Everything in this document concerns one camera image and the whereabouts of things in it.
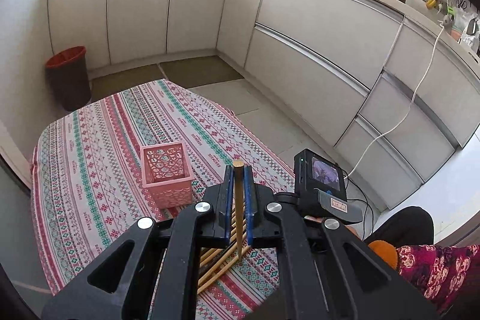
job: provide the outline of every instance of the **red trash can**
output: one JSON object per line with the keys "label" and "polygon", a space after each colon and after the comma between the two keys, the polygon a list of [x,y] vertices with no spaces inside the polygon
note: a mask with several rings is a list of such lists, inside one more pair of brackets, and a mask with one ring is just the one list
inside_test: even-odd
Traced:
{"label": "red trash can", "polygon": [[84,46],[76,46],[57,53],[45,64],[53,95],[68,112],[80,109],[92,98],[85,53]]}

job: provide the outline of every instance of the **black pants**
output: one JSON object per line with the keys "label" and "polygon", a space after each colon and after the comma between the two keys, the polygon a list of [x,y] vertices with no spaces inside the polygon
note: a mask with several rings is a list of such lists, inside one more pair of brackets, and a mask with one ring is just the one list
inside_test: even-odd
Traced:
{"label": "black pants", "polygon": [[383,240],[395,248],[402,246],[421,246],[434,243],[434,221],[418,206],[402,209],[385,221],[374,233],[365,239],[370,244]]}

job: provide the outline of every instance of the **pink plastic container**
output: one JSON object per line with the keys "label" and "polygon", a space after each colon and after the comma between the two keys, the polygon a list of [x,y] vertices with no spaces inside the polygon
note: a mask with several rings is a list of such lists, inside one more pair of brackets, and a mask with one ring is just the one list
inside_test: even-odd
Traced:
{"label": "pink plastic container", "polygon": [[185,142],[147,145],[140,148],[142,184],[161,209],[193,202],[194,178]]}

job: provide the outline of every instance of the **patterned tablecloth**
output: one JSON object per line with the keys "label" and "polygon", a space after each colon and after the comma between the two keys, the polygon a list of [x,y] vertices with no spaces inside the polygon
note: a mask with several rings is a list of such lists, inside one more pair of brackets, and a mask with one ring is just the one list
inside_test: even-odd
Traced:
{"label": "patterned tablecloth", "polygon": [[[178,214],[180,208],[155,206],[140,172],[140,146],[175,140],[187,144],[195,202],[223,180],[233,159],[253,167],[255,182],[275,192],[293,190],[292,170],[232,112],[171,82],[146,83],[88,105],[51,124],[34,150],[32,215],[53,293],[139,218]],[[241,318],[278,283],[275,251],[250,250],[199,295],[196,318]]]}

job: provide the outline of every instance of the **white cabinet door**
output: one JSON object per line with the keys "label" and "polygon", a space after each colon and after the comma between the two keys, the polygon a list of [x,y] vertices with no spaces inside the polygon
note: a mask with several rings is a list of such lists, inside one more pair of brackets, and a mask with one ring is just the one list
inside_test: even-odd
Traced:
{"label": "white cabinet door", "polygon": [[[411,100],[387,80],[380,77],[360,112],[380,133],[398,124]],[[416,104],[412,105],[405,121],[386,138],[424,181],[454,153],[452,144]]]}
{"label": "white cabinet door", "polygon": [[[406,20],[385,68],[415,90],[428,67],[434,41],[431,33]],[[417,94],[464,146],[480,123],[479,89],[480,82],[465,63],[439,42]]]}
{"label": "white cabinet door", "polygon": [[[378,135],[379,133],[359,116],[352,122],[335,149],[354,167]],[[422,184],[412,167],[385,139],[379,139],[371,145],[358,165],[357,172],[370,183],[390,209]]]}
{"label": "white cabinet door", "polygon": [[244,66],[260,0],[225,0],[217,49]]}
{"label": "white cabinet door", "polygon": [[372,88],[402,16],[370,0],[262,0],[258,22],[335,63]]}
{"label": "white cabinet door", "polygon": [[53,51],[82,45],[88,69],[110,65],[106,5],[107,0],[49,0]]}
{"label": "white cabinet door", "polygon": [[112,64],[162,55],[169,0],[106,0]]}
{"label": "white cabinet door", "polygon": [[245,69],[334,145],[368,91],[306,49],[256,27]]}
{"label": "white cabinet door", "polygon": [[170,0],[168,53],[217,47],[224,0]]}

